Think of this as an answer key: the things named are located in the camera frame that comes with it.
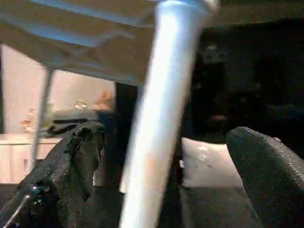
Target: metal pole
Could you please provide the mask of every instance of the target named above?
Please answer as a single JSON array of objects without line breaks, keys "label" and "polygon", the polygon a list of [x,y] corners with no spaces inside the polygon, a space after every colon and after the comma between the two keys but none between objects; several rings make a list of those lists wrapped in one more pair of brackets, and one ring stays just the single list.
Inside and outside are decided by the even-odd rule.
[{"label": "metal pole", "polygon": [[154,228],[189,92],[197,42],[217,5],[161,1],[147,83],[132,129],[130,178],[120,228]]},{"label": "metal pole", "polygon": [[52,84],[52,78],[54,75],[54,71],[55,71],[54,69],[46,68],[47,74],[45,77],[42,97],[41,97],[40,105],[39,105],[38,119],[37,119],[37,125],[35,128],[34,140],[32,141],[32,144],[31,144],[30,160],[29,160],[29,164],[27,167],[28,172],[30,172],[36,165],[40,132],[41,132],[42,124],[44,121],[44,114],[46,112],[47,105],[48,105],[48,97],[49,97],[50,90],[51,90],[51,84]]}]

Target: white pillow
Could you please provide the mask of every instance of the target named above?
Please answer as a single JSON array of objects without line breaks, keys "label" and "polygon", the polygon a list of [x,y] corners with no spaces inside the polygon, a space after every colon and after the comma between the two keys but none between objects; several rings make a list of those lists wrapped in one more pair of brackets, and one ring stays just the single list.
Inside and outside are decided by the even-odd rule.
[{"label": "white pillow", "polygon": [[241,187],[226,144],[182,138],[184,187]]}]

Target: white furniture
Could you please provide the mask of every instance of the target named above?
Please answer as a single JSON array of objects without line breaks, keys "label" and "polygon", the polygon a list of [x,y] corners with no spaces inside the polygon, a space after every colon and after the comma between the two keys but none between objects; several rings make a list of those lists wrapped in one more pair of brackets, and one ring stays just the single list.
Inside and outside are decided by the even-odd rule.
[{"label": "white furniture", "polygon": [[[0,183],[19,183],[26,175],[32,134],[0,134]],[[44,159],[60,138],[42,138],[38,159]]]}]

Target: black fabric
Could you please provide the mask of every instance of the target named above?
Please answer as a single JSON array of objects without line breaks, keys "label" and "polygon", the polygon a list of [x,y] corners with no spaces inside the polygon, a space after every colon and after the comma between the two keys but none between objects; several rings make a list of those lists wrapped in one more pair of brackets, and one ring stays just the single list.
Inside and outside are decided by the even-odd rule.
[{"label": "black fabric", "polygon": [[[0,184],[0,209],[4,206],[17,185]],[[80,228],[118,227],[124,194],[113,188],[92,187],[91,197],[82,206]],[[177,188],[168,188],[162,206],[158,228],[182,228],[181,205]]]},{"label": "black fabric", "polygon": [[190,228],[262,228],[243,188],[181,188],[180,193]]},{"label": "black fabric", "polygon": [[48,129],[45,137],[64,137],[79,124],[91,121],[101,123],[105,133],[111,133],[115,129],[115,115],[110,110],[67,110],[55,112],[53,115],[53,125]]},{"label": "black fabric", "polygon": [[276,139],[245,127],[228,133],[227,146],[264,227],[303,227],[303,160]]},{"label": "black fabric", "polygon": [[[76,227],[82,206],[91,194],[93,174],[98,167],[100,152],[104,147],[104,133],[103,126],[98,122],[80,124],[25,177],[18,185],[14,196],[24,197],[30,192],[29,189],[33,189],[32,186],[38,188],[50,186],[50,192],[56,194],[56,199],[54,198],[56,202],[53,204],[55,208],[49,209],[57,212],[54,220],[58,219],[60,225],[65,228]],[[16,200],[20,201],[20,198],[13,198],[1,211],[0,224],[7,222],[6,215],[18,204]],[[18,215],[17,222],[23,221],[26,217],[26,214]],[[28,221],[30,227],[34,227],[34,221],[37,222],[37,227],[40,227],[39,219]]]}]

